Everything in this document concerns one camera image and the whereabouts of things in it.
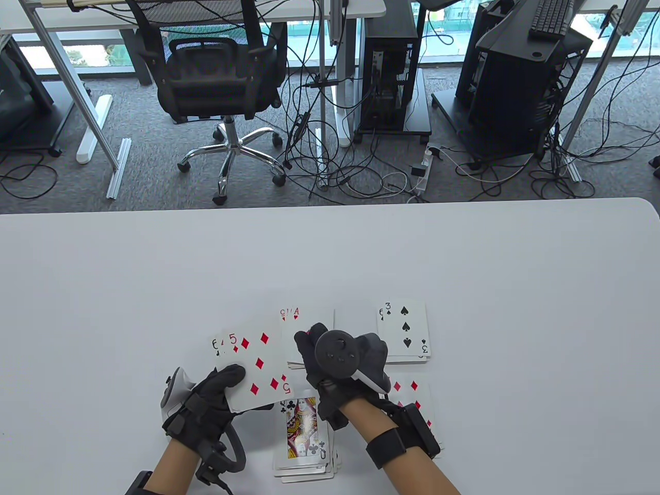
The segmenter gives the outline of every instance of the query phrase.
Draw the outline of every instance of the mesh chair back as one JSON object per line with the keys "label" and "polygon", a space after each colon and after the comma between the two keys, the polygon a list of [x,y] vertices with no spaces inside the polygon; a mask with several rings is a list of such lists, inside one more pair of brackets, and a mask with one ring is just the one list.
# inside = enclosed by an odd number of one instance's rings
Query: mesh chair back
{"label": "mesh chair back", "polygon": [[232,38],[250,48],[263,46],[254,0],[127,0],[141,30],[158,29],[169,39]]}

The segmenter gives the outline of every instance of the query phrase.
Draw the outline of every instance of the wrist strap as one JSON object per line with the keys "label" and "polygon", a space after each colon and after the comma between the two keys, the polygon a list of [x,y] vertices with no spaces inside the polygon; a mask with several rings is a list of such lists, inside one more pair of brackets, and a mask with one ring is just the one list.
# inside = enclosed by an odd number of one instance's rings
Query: wrist strap
{"label": "wrist strap", "polygon": [[367,445],[367,454],[378,469],[405,453],[406,447],[399,436],[398,428],[381,433]]}

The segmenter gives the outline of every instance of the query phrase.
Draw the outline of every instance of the card deck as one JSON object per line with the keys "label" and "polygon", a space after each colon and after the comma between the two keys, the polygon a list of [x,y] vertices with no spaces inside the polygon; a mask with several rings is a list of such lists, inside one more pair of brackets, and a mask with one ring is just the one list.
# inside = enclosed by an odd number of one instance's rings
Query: card deck
{"label": "card deck", "polygon": [[412,299],[390,299],[377,312],[378,335],[387,343],[388,362],[400,356],[419,361],[431,355],[426,305]]}
{"label": "card deck", "polygon": [[273,472],[282,483],[330,479],[341,465],[334,432],[318,417],[317,405],[313,389],[276,404]]}
{"label": "card deck", "polygon": [[318,399],[311,397],[281,401],[277,407],[278,433],[275,467],[323,465],[330,462],[328,427],[317,416]]}
{"label": "card deck", "polygon": [[288,305],[280,308],[278,318],[286,360],[289,363],[301,364],[302,357],[293,336],[301,330],[306,332],[315,323],[322,323],[328,330],[332,330],[335,324],[335,310],[313,304]]}

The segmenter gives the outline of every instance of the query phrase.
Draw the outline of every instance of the hand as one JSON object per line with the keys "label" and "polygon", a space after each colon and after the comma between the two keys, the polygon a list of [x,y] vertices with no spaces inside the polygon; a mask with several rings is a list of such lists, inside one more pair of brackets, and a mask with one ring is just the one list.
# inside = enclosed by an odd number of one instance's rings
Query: hand
{"label": "hand", "polygon": [[332,378],[321,369],[314,348],[320,336],[327,331],[324,324],[316,323],[309,332],[297,332],[294,339],[305,364],[307,381],[319,391],[319,416],[326,420],[333,430],[338,430],[348,424],[348,419],[339,408],[359,397],[377,401],[378,394],[361,381]]}
{"label": "hand", "polygon": [[236,416],[229,410],[224,390],[238,385],[245,375],[245,368],[238,364],[209,373],[192,389],[181,408],[163,423],[167,435],[194,451],[198,451],[203,440],[211,444],[219,441]]}

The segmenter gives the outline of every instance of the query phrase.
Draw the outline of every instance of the white table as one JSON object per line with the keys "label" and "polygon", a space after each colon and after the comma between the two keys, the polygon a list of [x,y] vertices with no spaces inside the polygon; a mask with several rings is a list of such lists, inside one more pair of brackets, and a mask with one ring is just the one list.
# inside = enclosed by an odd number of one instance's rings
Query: white table
{"label": "white table", "polygon": [[[660,221],[640,199],[7,215],[0,238],[0,493],[125,493],[166,444],[165,377],[198,380],[219,325],[310,293],[364,331],[370,302],[426,300],[438,465],[463,495],[660,490]],[[268,413],[236,429],[236,495],[394,493],[348,428],[335,479],[293,486]]]}
{"label": "white table", "polygon": [[[24,0],[24,2],[32,5],[40,4],[38,1],[32,2],[31,0]],[[106,0],[99,0],[98,5],[103,6],[107,10],[112,9],[109,5],[105,5],[106,3]],[[116,7],[120,9],[128,8],[125,4],[117,4]],[[326,0],[323,9],[325,18],[329,16],[329,8],[330,1]],[[266,2],[265,6],[262,7],[262,10],[264,12],[263,18],[267,22],[312,20],[314,17],[314,3],[312,0],[288,0],[281,3],[281,5],[273,2]],[[125,17],[132,17],[126,12],[120,14]],[[353,36],[355,33],[355,19],[380,17],[383,15],[385,15],[385,3],[383,0],[351,0],[346,12],[346,18],[351,19],[350,25],[353,27]],[[122,20],[117,19],[113,15],[96,9],[86,9],[74,13],[68,9],[68,7],[38,9],[38,18],[35,22],[42,23],[45,29],[50,31],[49,35],[46,35],[45,32],[38,32],[38,34],[40,35],[45,48],[48,50],[49,55],[53,59],[53,64],[57,68],[58,73],[61,75],[65,84],[67,84],[71,96],[89,125],[78,149],[77,161],[81,164],[88,163],[92,158],[98,140],[101,143],[114,171],[107,196],[110,199],[116,199],[131,142],[129,139],[124,139],[117,156],[111,151],[109,143],[103,136],[102,128],[110,111],[112,95],[103,95],[99,98],[96,105],[92,103],[55,32],[69,30],[126,29],[133,26],[128,22],[123,22]],[[35,30],[37,30],[36,27],[30,19],[28,19],[18,0],[4,0],[2,2],[2,5],[0,5],[0,34],[14,34]],[[354,42],[348,44],[348,46],[349,50],[346,50],[345,46],[338,48],[338,68],[346,66],[346,59],[350,61],[355,60]],[[345,83],[342,83],[340,88],[342,92],[345,92]],[[342,123],[343,126],[345,125],[345,122],[342,122],[343,116],[337,116],[336,114],[335,118],[338,123]]]}

